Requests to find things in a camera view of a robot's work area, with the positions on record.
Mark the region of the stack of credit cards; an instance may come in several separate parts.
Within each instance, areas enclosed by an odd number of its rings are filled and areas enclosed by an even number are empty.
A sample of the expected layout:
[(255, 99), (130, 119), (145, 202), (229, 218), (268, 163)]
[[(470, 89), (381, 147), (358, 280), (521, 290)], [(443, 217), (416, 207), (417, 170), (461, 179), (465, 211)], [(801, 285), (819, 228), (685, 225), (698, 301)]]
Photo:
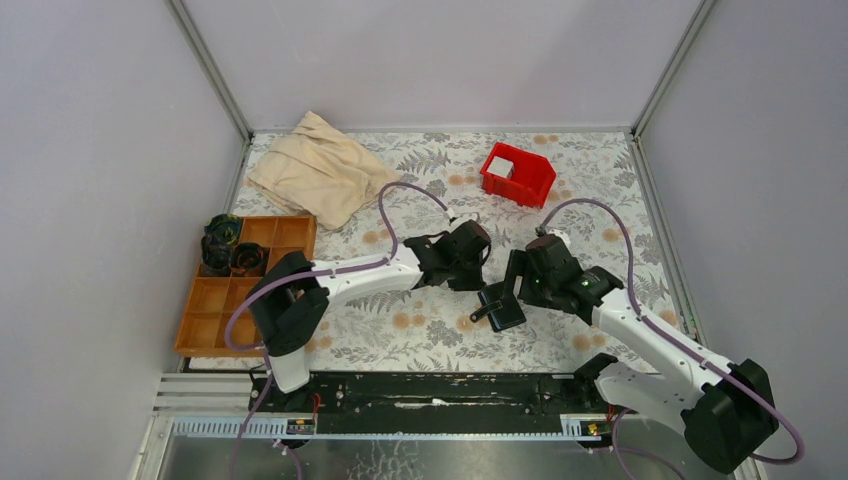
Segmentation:
[(493, 176), (509, 179), (514, 172), (514, 163), (508, 159), (495, 156), (491, 159), (487, 172)]

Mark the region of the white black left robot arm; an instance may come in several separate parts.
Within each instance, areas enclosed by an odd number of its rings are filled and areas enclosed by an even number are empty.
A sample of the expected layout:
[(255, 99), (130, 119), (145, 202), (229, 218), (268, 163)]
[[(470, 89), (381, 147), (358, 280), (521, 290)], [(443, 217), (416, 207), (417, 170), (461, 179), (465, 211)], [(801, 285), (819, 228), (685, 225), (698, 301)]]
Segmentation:
[(301, 252), (285, 255), (245, 299), (274, 377), (272, 398), (288, 411), (309, 401), (306, 345), (327, 311), (387, 292), (442, 285), (478, 291), (490, 252), (488, 233), (465, 220), (445, 233), (407, 238), (387, 257), (326, 262), (310, 261)]

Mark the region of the black leather card holder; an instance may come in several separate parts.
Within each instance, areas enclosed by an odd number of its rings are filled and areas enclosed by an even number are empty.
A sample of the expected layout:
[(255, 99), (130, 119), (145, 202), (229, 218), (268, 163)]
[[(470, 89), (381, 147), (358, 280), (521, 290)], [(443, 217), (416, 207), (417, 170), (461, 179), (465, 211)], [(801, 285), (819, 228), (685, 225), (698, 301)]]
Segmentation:
[(526, 322), (518, 299), (505, 289), (503, 282), (487, 285), (477, 296), (480, 307), (469, 315), (472, 323), (487, 319), (494, 332), (502, 332)]

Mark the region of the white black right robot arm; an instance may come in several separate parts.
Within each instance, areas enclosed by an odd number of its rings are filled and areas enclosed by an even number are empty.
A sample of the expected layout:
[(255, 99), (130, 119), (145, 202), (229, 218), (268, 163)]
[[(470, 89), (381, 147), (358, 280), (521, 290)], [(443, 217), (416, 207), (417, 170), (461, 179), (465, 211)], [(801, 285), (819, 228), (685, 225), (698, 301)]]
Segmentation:
[(574, 377), (575, 402), (597, 412), (629, 408), (680, 434), (713, 470), (732, 473), (779, 427), (765, 370), (734, 363), (668, 326), (631, 299), (624, 282), (595, 266), (584, 269), (560, 237), (547, 234), (510, 252), (496, 286), (510, 320), (491, 314), (498, 329), (524, 322), (523, 305), (575, 315), (627, 345), (654, 369), (636, 371), (611, 354), (597, 354)]

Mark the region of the red plastic bin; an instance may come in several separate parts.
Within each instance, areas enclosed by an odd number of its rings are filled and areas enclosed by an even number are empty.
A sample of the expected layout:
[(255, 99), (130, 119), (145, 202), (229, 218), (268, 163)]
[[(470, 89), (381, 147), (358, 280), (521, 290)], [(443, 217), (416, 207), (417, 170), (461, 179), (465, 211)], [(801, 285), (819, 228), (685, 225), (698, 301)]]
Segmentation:
[[(495, 156), (514, 163), (511, 178), (497, 177), (487, 172), (487, 167)], [(480, 174), (481, 188), (485, 193), (514, 201), (519, 206), (538, 209), (547, 202), (550, 189), (556, 179), (556, 172), (546, 157), (503, 142), (494, 144), (480, 168)]]

